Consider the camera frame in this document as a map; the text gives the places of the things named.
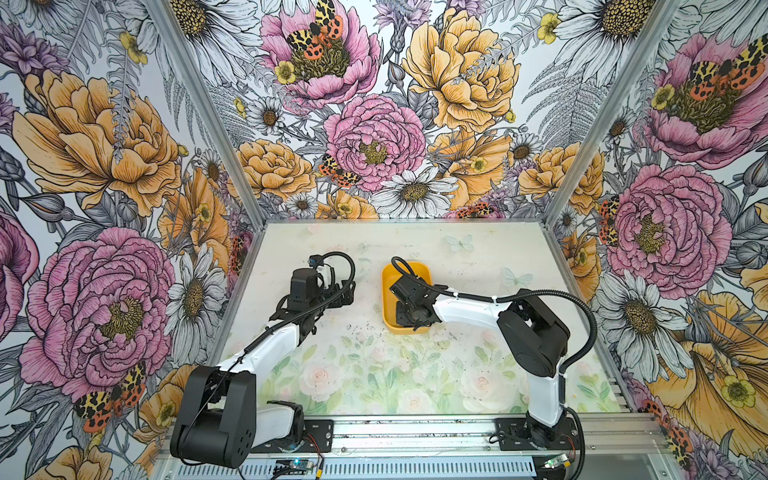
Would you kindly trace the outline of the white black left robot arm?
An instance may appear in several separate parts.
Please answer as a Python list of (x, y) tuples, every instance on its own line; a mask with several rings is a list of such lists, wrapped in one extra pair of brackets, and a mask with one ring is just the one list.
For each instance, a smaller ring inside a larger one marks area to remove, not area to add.
[(329, 308), (354, 302), (355, 279), (326, 283), (317, 268), (293, 272), (289, 293), (265, 330), (216, 366), (193, 369), (184, 389), (170, 441), (170, 453), (185, 464), (239, 468), (256, 447), (294, 450), (305, 442), (303, 407), (273, 400), (260, 406), (266, 377), (317, 332)]

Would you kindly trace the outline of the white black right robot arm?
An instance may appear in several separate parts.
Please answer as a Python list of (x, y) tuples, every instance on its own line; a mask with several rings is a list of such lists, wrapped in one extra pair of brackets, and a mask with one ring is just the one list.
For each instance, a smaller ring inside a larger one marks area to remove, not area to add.
[(480, 298), (419, 277), (402, 276), (389, 287), (396, 299), (396, 323), (417, 330), (436, 323), (459, 323), (498, 331), (517, 365), (528, 375), (530, 400), (514, 436), (538, 448), (550, 448), (566, 418), (565, 379), (560, 366), (570, 331), (534, 291), (511, 300)]

